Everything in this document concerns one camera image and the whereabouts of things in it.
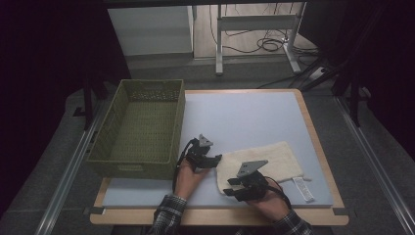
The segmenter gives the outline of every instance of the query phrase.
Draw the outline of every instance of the human hand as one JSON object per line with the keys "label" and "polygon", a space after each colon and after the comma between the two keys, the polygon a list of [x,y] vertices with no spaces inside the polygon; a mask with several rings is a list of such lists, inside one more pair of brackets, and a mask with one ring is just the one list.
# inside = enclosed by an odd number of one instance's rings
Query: human hand
{"label": "human hand", "polygon": [[[283,191],[283,188],[273,180],[268,178],[266,180],[268,181],[269,186]],[[263,198],[247,201],[247,204],[257,208],[272,221],[279,221],[290,212],[286,202],[279,195],[270,190],[266,192]]]}
{"label": "human hand", "polygon": [[209,168],[202,169],[199,172],[193,172],[192,165],[184,159],[177,175],[174,195],[188,200],[208,172]]}

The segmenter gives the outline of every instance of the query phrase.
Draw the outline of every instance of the basket handle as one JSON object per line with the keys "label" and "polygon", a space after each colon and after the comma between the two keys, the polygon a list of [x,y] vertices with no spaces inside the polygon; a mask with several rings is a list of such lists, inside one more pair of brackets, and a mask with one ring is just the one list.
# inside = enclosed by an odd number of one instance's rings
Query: basket handle
{"label": "basket handle", "polygon": [[120,164],[118,169],[123,171],[144,171],[141,164]]}
{"label": "basket handle", "polygon": [[148,90],[148,91],[160,91],[160,90],[164,90],[165,88],[165,84],[164,83],[159,83],[159,82],[149,82],[149,83],[143,83],[143,88],[144,90]]}

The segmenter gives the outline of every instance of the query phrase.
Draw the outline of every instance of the aluminum rail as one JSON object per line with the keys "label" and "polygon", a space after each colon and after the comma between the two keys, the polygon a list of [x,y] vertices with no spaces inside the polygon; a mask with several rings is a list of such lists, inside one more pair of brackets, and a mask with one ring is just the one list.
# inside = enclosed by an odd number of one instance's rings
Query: aluminum rail
{"label": "aluminum rail", "polygon": [[367,141],[363,131],[361,128],[357,127],[354,124],[353,120],[348,115],[348,107],[345,99],[341,97],[335,97],[335,101],[339,105],[343,117],[346,120],[347,126],[349,127],[353,137],[356,139],[360,149],[362,150],[367,163],[375,174],[376,179],[378,180],[385,196],[390,202],[392,209],[396,213],[396,216],[399,219],[403,229],[405,230],[406,234],[414,235],[415,220],[409,207],[406,205],[397,189],[393,186],[391,179],[388,177],[388,174],[382,167],[381,162]]}
{"label": "aluminum rail", "polygon": [[53,194],[51,201],[43,214],[42,219],[36,229],[35,235],[51,234],[64,202],[67,198],[69,189],[76,177],[79,166],[82,163],[83,157],[85,156],[88,148],[89,141],[91,140],[95,129],[101,122],[105,115],[104,109],[105,101],[97,101],[95,105],[94,119],[92,120],[89,130],[84,131],[82,137],[67,165],[67,168],[62,175],[61,181]]}

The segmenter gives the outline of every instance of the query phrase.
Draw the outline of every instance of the metal frame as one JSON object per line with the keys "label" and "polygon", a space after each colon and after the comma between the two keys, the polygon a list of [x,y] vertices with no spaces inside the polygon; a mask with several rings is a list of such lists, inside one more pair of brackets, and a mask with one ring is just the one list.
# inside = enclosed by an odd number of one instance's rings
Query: metal frame
{"label": "metal frame", "polygon": [[350,129],[351,134],[359,145],[363,156],[372,169],[372,172],[378,180],[382,190],[384,191],[386,198],[396,213],[397,219],[399,219],[400,224],[402,225],[406,234],[414,235],[415,217],[413,216],[411,209],[405,203],[398,190],[394,187],[393,182],[389,178],[385,169],[382,167],[381,162],[376,156],[375,151],[372,149],[372,146],[369,144],[369,141],[366,139],[366,136],[364,135],[361,128],[357,126],[354,120],[348,115],[349,110],[345,99],[341,97],[335,97],[334,99],[339,106],[343,117],[345,118],[346,124]]}
{"label": "metal frame", "polygon": [[232,30],[267,30],[267,29],[291,29],[288,40],[283,48],[294,73],[300,73],[301,69],[293,54],[293,45],[302,18],[306,3],[302,2],[300,10],[295,15],[277,16],[238,16],[222,17],[221,5],[217,5],[217,44],[216,44],[216,75],[223,74],[222,31]]}
{"label": "metal frame", "polygon": [[99,123],[101,123],[103,117],[105,116],[106,111],[107,109],[105,109],[104,101],[97,101],[91,128],[83,132],[76,150],[70,158],[67,168],[62,175],[61,181],[59,182],[59,185],[50,200],[48,208],[46,209],[42,219],[39,222],[36,232],[34,233],[35,235],[46,235],[52,233],[58,216],[61,213],[62,206],[64,205],[64,202],[69,193],[69,189],[83,161],[83,157],[85,156],[90,140],[94,135],[95,129],[98,128]]}

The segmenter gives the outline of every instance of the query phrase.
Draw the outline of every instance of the metal stand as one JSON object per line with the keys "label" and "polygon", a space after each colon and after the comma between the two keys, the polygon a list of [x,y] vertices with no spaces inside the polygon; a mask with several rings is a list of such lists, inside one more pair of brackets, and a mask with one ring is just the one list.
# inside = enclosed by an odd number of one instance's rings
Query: metal stand
{"label": "metal stand", "polygon": [[83,83],[83,101],[84,111],[78,107],[73,114],[74,117],[85,116],[84,130],[88,130],[91,125],[93,117],[93,105],[92,105],[92,92],[95,94],[97,100],[105,100],[108,97],[108,90],[104,85],[104,78],[97,71],[93,70],[90,66],[92,61],[92,55],[94,52],[93,47],[85,52],[85,57],[82,63],[82,83]]}
{"label": "metal stand", "polygon": [[293,45],[302,18],[305,3],[302,2],[300,10],[295,15],[278,16],[238,16],[222,17],[221,5],[217,6],[217,44],[216,44],[216,74],[223,74],[222,31],[232,30],[268,30],[291,29],[287,43],[283,48],[294,73],[300,73],[300,66],[293,54]]}

